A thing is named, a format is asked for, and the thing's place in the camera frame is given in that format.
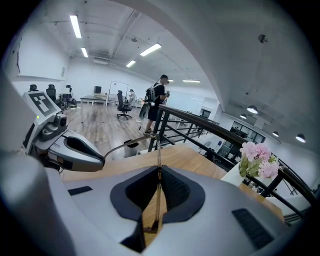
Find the wooden countertop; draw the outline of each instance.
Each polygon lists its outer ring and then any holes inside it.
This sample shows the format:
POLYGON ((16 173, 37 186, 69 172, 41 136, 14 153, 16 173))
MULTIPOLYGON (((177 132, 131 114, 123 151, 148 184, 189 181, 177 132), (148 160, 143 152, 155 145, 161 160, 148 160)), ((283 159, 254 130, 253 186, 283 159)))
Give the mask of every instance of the wooden countertop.
MULTIPOLYGON (((103 169, 96 172, 80 172, 80 171, 63 171, 63 181, 78 181, 87 179, 96 179, 116 174, 126 173, 138 168, 155 166, 158 161, 157 151, 149 152, 146 154, 140 154, 129 158, 114 160, 106 162, 103 169)), ((177 144, 170 147, 163 148, 161 150, 161 161, 163 165, 169 167, 181 168, 190 172, 195 172, 200 175, 208 176, 215 179, 221 179, 227 172, 209 161, 201 154, 194 151, 186 144, 177 144)), ((239 189, 248 196, 256 199, 268 207, 273 213, 275 213, 281 220, 284 221, 282 211, 279 207, 265 199, 253 191, 243 183, 239 185, 239 189)), ((142 221, 144 227, 150 227, 153 224, 155 218, 155 205, 156 197, 154 196, 149 205, 143 212, 142 221)), ((161 198, 162 214, 167 211, 166 200, 162 193, 161 198)), ((146 243, 149 244, 154 238, 154 234, 146 234, 146 243)))

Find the trash can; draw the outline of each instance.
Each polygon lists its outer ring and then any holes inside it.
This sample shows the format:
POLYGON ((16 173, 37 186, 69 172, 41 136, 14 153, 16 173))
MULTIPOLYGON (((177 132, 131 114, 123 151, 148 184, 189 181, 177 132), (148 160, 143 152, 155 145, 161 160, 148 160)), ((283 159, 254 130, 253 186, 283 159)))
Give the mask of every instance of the trash can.
MULTIPOLYGON (((132 141, 132 139, 129 139, 129 140, 125 141, 124 144, 131 142, 131 141, 132 141)), ((132 143, 132 144, 125 146, 124 147, 124 157, 129 158, 129 157, 135 156, 138 151, 138 146, 139 146, 138 142, 135 142, 135 143, 132 143)))

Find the man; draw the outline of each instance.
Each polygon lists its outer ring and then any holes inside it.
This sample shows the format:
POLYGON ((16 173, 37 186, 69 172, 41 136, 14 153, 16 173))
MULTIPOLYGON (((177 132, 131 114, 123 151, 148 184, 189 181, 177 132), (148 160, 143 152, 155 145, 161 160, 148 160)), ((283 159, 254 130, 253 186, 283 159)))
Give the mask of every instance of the man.
POLYGON ((149 113, 148 113, 149 121, 145 127, 145 131, 143 135, 152 133, 151 125, 157 119, 159 104, 161 101, 165 100, 169 96, 168 94, 165 94, 165 85, 167 84, 169 84, 168 77, 165 74, 163 74, 160 78, 160 81, 156 82, 153 85, 156 99, 154 101, 154 106, 151 106, 149 109, 149 113))

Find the black panel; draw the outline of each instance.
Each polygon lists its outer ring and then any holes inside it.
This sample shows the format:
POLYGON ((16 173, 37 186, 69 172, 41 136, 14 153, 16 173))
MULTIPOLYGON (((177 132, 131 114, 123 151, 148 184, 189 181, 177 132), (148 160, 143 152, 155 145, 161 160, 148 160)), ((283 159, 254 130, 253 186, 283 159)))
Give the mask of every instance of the black panel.
POLYGON ((162 167, 161 184, 168 210, 163 215, 164 224, 189 220, 205 202, 205 191, 197 182, 175 172, 166 165, 162 167))
POLYGON ((133 234, 125 238, 121 244, 138 253, 141 253, 146 248, 142 215, 137 222, 133 234))
POLYGON ((257 250, 273 241, 272 236, 247 209, 233 210, 232 214, 257 250))
POLYGON ((115 185, 110 200, 123 218, 138 222, 154 196, 158 185, 158 167, 149 169, 115 185))
POLYGON ((63 159, 63 168, 64 169, 72 170, 72 166, 73 166, 73 163, 71 161, 63 159))
POLYGON ((82 186, 82 187, 77 187, 77 188, 72 188, 72 189, 68 189, 68 192, 70 194, 70 196, 75 196, 75 195, 78 195, 78 194, 82 194, 84 192, 88 192, 92 190, 91 187, 89 186, 82 186))
POLYGON ((65 137, 65 139, 63 140, 63 143, 68 149, 75 151, 75 152, 78 152, 80 154, 86 155, 88 157, 98 159, 103 164, 105 164, 104 157, 102 155, 98 154, 96 151, 94 151, 82 139, 69 136, 69 137, 65 137))
POLYGON ((110 192, 110 200, 118 214, 137 222, 133 234, 121 244, 136 252, 146 247, 142 224, 142 212, 148 206, 157 190, 158 167, 149 169, 115 185, 110 192))
POLYGON ((26 134, 26 136, 25 136, 25 139, 24 139, 24 141, 23 141, 23 143, 22 143, 25 148, 27 148, 27 146, 28 146, 28 143, 29 143, 29 140, 30 140, 30 136, 31 136, 32 131, 34 130, 34 128, 35 128, 35 123, 33 123, 33 124, 31 125, 31 127, 30 127, 30 129, 28 130, 28 132, 27 132, 27 134, 26 134))
POLYGON ((57 111, 56 107, 51 103, 51 101, 47 98, 44 92, 39 93, 31 93, 29 94, 31 100, 33 101, 34 105, 38 108, 38 110, 47 117, 51 113, 57 111), (45 105, 47 110, 44 110, 41 106, 45 105))

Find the black shorts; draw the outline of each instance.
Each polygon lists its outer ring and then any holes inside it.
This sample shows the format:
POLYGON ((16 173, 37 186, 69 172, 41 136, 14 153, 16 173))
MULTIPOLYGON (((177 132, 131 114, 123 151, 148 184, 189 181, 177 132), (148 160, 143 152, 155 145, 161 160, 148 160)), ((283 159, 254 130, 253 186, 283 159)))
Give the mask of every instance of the black shorts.
POLYGON ((148 119, 152 120, 152 121, 156 121, 157 115, 158 115, 158 110, 159 110, 159 107, 156 107, 156 106, 150 107, 149 113, 148 113, 148 119))

